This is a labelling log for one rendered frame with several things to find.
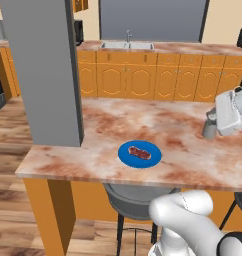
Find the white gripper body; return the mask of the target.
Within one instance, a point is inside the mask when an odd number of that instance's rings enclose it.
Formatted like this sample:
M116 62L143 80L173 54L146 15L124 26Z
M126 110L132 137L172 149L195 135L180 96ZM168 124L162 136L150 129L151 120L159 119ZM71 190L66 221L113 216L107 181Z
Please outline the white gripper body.
M216 123L220 135L228 136L242 129L242 89L229 90L215 99Z

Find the grey shaker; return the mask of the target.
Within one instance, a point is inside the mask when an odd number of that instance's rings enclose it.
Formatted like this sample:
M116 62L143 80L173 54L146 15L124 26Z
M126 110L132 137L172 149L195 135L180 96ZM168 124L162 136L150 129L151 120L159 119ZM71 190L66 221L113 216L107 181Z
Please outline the grey shaker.
M206 113L206 120L204 123L202 136L205 139L211 140L216 137L217 133L217 116L216 116L216 109L213 108L212 110Z

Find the red steak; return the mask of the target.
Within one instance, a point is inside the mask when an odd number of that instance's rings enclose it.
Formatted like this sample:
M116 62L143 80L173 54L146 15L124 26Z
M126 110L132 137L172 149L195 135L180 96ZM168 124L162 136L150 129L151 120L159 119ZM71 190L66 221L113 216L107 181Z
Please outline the red steak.
M130 146L128 148L128 152L130 155L136 156L143 160L149 160L151 158L150 153L148 153L146 150L139 149L135 146Z

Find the blue plate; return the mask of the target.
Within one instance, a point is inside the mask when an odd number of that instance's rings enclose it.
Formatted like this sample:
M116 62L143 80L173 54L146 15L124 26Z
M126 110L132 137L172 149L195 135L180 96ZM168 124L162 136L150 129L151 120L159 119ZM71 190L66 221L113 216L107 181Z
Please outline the blue plate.
M128 148L130 146L135 146L139 149L146 150L151 154L151 158L149 160L143 160L136 156L130 155L128 152ZM133 168L150 168L157 165L161 158L162 153L161 150L153 143L145 141L145 140L132 140L123 143L118 149L118 157L121 162L126 164L127 166Z

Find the grey cabinet panel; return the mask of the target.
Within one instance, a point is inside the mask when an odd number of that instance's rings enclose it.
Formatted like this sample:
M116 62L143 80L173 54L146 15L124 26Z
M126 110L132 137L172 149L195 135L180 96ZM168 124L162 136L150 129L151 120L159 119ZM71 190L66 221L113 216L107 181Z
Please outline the grey cabinet panel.
M35 144L79 147L84 138L72 0L0 0Z

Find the grey stool with black legs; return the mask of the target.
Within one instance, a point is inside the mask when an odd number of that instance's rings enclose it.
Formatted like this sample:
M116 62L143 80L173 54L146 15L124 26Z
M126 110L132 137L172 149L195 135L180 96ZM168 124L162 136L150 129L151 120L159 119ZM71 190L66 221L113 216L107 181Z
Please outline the grey stool with black legs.
M103 186L111 206L118 213L116 256L120 256L124 218L140 221L150 220L149 205L153 199L181 191L180 188L110 183L104 183Z
M242 192L235 192L234 193L234 201L231 204L226 216L224 217L219 229L222 230L226 224L226 222L228 221L230 215L232 214L235 206L238 206L240 208L240 210L242 211Z

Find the orange cupboard run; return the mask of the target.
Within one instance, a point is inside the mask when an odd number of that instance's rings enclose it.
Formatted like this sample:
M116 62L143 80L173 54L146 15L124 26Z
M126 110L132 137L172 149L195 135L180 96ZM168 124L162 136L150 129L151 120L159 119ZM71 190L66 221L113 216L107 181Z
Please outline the orange cupboard run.
M79 51L87 97L212 102L240 85L242 56Z

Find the steel sink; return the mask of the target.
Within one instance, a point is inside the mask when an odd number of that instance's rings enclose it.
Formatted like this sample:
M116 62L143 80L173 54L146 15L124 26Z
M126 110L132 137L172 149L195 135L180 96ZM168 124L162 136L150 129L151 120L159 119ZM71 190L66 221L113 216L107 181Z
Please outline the steel sink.
M104 41L99 48L154 50L154 44L149 42Z

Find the orange island base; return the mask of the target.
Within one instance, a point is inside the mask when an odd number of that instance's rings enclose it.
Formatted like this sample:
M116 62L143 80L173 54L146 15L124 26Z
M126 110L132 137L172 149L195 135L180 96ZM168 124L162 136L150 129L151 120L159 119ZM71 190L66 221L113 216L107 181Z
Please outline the orange island base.
M24 178L46 256L66 256L76 221L69 181Z

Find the orange cupboard beside oven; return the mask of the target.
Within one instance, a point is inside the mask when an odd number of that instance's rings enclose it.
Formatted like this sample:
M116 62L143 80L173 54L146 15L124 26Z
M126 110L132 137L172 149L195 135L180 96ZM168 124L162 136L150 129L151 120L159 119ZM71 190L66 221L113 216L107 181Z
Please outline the orange cupboard beside oven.
M1 47L0 53L4 69L5 88L7 89L8 95L11 97L19 97L21 90L11 49L9 47Z

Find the orange wall cabinet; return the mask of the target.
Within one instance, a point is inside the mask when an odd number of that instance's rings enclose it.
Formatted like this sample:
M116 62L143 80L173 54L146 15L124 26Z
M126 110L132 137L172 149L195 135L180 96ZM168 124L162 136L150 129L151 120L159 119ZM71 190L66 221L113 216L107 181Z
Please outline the orange wall cabinet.
M73 11L80 12L88 9L88 0L72 0L73 1Z

